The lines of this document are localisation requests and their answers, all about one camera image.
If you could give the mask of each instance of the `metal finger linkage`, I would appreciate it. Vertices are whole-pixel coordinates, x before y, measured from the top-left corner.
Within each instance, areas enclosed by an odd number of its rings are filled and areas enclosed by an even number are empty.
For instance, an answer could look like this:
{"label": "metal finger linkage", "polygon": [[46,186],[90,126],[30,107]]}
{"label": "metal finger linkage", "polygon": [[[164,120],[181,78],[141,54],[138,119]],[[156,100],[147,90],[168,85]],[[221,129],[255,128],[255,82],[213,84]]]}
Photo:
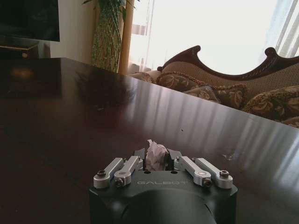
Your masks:
{"label": "metal finger linkage", "polygon": [[233,177],[226,170],[219,170],[213,164],[209,163],[204,158],[195,158],[194,162],[200,168],[208,171],[212,175],[212,181],[216,186],[223,189],[231,189],[233,186]]}
{"label": "metal finger linkage", "polygon": [[117,187],[124,187],[131,183],[132,173],[140,168],[140,157],[133,155],[126,161],[123,168],[114,174],[114,181]]}
{"label": "metal finger linkage", "polygon": [[210,187],[212,185],[211,174],[198,167],[187,156],[178,157],[175,161],[175,166],[179,170],[187,170],[193,177],[193,182],[202,187]]}
{"label": "metal finger linkage", "polygon": [[124,161],[122,158],[115,158],[104,170],[100,170],[93,177],[93,186],[97,189],[109,187],[114,173],[120,170],[123,165]]}

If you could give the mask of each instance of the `throw pillow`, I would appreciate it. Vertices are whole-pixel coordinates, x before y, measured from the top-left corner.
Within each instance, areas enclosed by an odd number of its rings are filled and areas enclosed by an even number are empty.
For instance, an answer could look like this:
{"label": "throw pillow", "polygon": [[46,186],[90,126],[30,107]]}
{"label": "throw pillow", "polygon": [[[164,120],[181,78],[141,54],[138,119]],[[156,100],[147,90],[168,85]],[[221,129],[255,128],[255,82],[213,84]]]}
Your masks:
{"label": "throw pillow", "polygon": [[260,93],[243,111],[276,121],[299,116],[299,85]]}
{"label": "throw pillow", "polygon": [[284,121],[282,121],[282,123],[285,125],[299,128],[299,117],[294,117],[294,118],[291,118],[288,120],[284,120]]}
{"label": "throw pillow", "polygon": [[145,81],[145,82],[148,82],[148,83],[156,83],[154,81],[154,79],[146,72],[136,72],[136,73],[133,73],[131,75],[128,75],[130,77],[133,77],[133,78],[137,78],[139,80],[142,80],[142,81]]}
{"label": "throw pillow", "polygon": [[215,96],[213,89],[210,86],[202,86],[193,90],[185,91],[184,93],[191,96],[206,99],[215,103],[220,104],[220,100]]}
{"label": "throw pillow", "polygon": [[221,104],[235,109],[241,109],[247,99],[247,87],[244,84],[231,86],[212,86],[215,96],[221,101]]}
{"label": "throw pillow", "polygon": [[180,92],[185,92],[188,90],[198,88],[200,86],[207,85],[203,81],[199,81],[191,76],[188,76],[178,71],[168,71],[162,73],[157,78],[157,84]]}

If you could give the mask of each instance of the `logo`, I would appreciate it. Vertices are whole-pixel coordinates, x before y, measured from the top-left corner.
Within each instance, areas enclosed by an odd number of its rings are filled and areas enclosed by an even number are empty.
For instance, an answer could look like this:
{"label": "logo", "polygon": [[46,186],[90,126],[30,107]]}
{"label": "logo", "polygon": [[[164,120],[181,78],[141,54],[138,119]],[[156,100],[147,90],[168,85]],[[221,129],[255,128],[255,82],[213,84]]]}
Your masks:
{"label": "logo", "polygon": [[142,185],[179,185],[179,184],[186,184],[188,181],[162,181],[162,182],[156,182],[156,181],[138,181],[137,184]]}

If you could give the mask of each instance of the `table surface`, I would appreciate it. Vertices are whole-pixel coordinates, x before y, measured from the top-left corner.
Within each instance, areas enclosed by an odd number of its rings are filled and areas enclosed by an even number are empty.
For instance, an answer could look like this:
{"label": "table surface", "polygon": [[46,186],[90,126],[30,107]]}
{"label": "table surface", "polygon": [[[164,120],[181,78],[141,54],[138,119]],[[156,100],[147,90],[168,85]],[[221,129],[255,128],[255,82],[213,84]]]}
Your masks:
{"label": "table surface", "polygon": [[93,175],[153,139],[228,170],[237,223],[299,223],[298,129],[69,59],[0,69],[0,222],[89,223]]}

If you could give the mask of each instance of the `ornate sofa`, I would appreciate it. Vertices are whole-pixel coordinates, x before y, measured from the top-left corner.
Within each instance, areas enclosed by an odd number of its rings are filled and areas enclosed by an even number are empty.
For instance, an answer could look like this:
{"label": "ornate sofa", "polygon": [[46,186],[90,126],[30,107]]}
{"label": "ornate sofa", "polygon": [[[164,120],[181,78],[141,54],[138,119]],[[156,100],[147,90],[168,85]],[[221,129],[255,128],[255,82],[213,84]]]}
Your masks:
{"label": "ornate sofa", "polygon": [[[197,57],[199,51],[200,46],[194,46],[156,71],[131,76],[299,127],[299,56],[282,58],[274,48],[267,48],[267,58],[257,68],[242,75],[228,75],[205,66]],[[207,90],[215,95],[203,94]],[[226,98],[221,95],[224,90],[230,94]],[[230,104],[233,98],[240,102]]]}

